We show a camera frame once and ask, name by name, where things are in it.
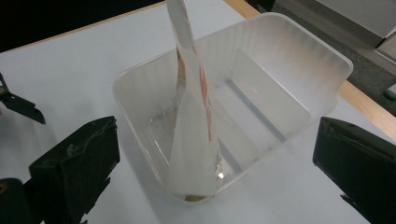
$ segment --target table surface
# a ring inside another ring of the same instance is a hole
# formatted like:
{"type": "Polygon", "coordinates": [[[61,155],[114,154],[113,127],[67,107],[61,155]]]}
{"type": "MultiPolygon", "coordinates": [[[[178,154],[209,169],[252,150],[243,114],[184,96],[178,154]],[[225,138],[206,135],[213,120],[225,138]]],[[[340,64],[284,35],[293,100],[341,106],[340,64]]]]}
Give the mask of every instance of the table surface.
{"type": "MultiPolygon", "coordinates": [[[[249,5],[246,1],[244,0],[224,0],[225,3],[227,3],[230,7],[232,7],[236,12],[238,12],[241,16],[243,16],[246,19],[253,18],[255,16],[260,15],[260,12],[257,11],[255,8],[253,8],[251,5],[249,5]]],[[[81,27],[76,30],[61,34],[61,35],[56,35],[54,37],[41,40],[38,42],[35,42],[33,44],[41,43],[48,41],[52,38],[57,38],[63,35],[70,35],[78,31],[82,31],[85,29],[88,29],[90,27],[109,22],[109,21],[114,21],[119,18],[135,14],[140,11],[148,10],[153,7],[158,7],[163,5],[164,2],[160,2],[148,7],[143,7],[139,8],[137,10],[119,15],[117,17],[113,17],[110,19],[107,19],[105,21],[99,21],[97,23],[91,24],[89,26],[81,27]]],[[[339,91],[340,96],[346,100],[349,104],[351,104],[355,109],[360,111],[364,117],[366,117],[368,120],[370,120],[376,127],[378,127],[380,130],[382,130],[387,136],[389,136],[391,139],[396,141],[396,118],[392,116],[387,110],[385,110],[383,107],[381,107],[379,104],[377,104],[375,101],[373,101],[370,97],[365,95],[362,91],[360,91],[358,88],[353,86],[349,81],[346,81],[340,88],[339,91]]]]}
{"type": "MultiPolygon", "coordinates": [[[[257,14],[244,2],[227,2],[242,8],[239,11],[246,17],[257,14]]],[[[197,38],[244,19],[220,0],[186,0],[186,6],[197,38]]],[[[0,177],[26,181],[30,178],[28,165],[40,155],[84,123],[114,115],[121,162],[87,215],[90,223],[367,223],[312,163],[318,124],[206,203],[189,206],[166,194],[132,138],[112,97],[111,83],[123,70],[174,47],[166,7],[160,3],[1,53],[0,68],[9,88],[35,102],[47,125],[3,109],[0,177]]],[[[352,95],[356,99],[346,98],[348,104],[338,98],[339,104],[329,117],[355,123],[391,141],[373,124],[383,118],[383,111],[369,112],[370,122],[350,105],[364,94],[353,93],[356,88],[348,85],[340,92],[346,92],[342,93],[344,98],[352,95]]]]}

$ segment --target plastic container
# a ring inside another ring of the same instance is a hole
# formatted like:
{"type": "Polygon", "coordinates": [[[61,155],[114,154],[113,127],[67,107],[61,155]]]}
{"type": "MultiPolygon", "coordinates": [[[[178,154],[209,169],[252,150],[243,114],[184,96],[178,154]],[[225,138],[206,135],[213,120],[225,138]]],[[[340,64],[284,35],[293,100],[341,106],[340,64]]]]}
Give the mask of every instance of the plastic container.
{"type": "MultiPolygon", "coordinates": [[[[198,39],[197,48],[223,163],[219,191],[330,113],[353,70],[345,56],[276,13],[198,39]]],[[[123,72],[113,87],[163,186],[177,114],[176,83],[177,54],[172,50],[123,72]]]]}

